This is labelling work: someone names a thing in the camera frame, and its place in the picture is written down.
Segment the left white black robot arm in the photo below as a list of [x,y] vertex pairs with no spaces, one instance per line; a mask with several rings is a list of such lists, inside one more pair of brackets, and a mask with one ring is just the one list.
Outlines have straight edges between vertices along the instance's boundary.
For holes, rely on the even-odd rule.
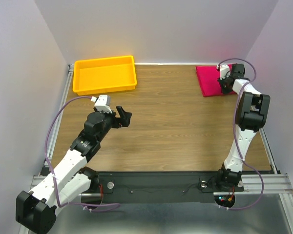
[[19,193],[15,215],[18,223],[36,234],[46,234],[62,209],[80,193],[98,189],[98,173],[86,164],[98,152],[109,130],[128,127],[132,117],[122,106],[116,109],[115,113],[106,107],[96,107],[60,163],[31,191]]

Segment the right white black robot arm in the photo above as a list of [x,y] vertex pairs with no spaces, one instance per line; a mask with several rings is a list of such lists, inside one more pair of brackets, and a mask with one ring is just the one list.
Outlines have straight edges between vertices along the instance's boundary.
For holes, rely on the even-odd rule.
[[245,158],[251,141],[264,127],[267,120],[271,97],[257,91],[245,77],[243,64],[217,65],[220,72],[217,79],[222,94],[234,91],[238,99],[234,111],[233,136],[230,152],[218,170],[215,185],[220,190],[241,186]]

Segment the red t shirt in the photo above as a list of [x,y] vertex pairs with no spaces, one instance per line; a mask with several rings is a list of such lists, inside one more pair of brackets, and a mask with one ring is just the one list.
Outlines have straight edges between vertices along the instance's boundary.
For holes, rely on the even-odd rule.
[[215,66],[196,66],[196,74],[204,97],[223,96],[217,79],[220,72]]

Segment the yellow plastic tray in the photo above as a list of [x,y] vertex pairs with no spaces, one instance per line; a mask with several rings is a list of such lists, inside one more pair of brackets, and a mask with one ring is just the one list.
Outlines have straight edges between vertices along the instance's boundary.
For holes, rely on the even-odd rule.
[[134,90],[137,85],[132,55],[78,60],[72,90],[79,96]]

